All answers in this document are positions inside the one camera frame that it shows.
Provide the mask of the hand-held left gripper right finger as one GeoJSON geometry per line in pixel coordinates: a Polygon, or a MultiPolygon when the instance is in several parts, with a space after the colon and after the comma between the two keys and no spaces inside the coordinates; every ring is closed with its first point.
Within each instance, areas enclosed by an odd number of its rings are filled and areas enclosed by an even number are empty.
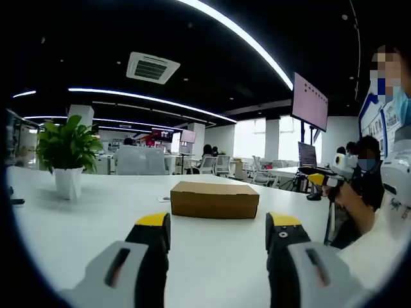
{"type": "Polygon", "coordinates": [[[367,293],[338,250],[312,241],[295,217],[267,212],[265,246],[271,307],[354,307],[367,293]]]}

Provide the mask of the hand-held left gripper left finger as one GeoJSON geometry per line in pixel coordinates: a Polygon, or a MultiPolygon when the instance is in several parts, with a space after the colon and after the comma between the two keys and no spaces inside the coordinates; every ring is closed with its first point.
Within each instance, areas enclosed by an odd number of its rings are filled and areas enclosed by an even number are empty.
{"type": "Polygon", "coordinates": [[[83,279],[60,295],[73,307],[164,307],[170,246],[170,214],[144,216],[124,241],[95,256],[83,279]]]}

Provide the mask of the person's right hand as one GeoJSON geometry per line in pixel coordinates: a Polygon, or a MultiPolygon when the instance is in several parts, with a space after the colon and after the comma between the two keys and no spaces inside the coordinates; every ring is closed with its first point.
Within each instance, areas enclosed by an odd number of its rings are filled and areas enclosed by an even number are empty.
{"type": "Polygon", "coordinates": [[[356,196],[352,187],[345,182],[335,187],[325,185],[322,187],[322,192],[331,203],[336,203],[343,207],[349,206],[351,200],[356,196]]]}

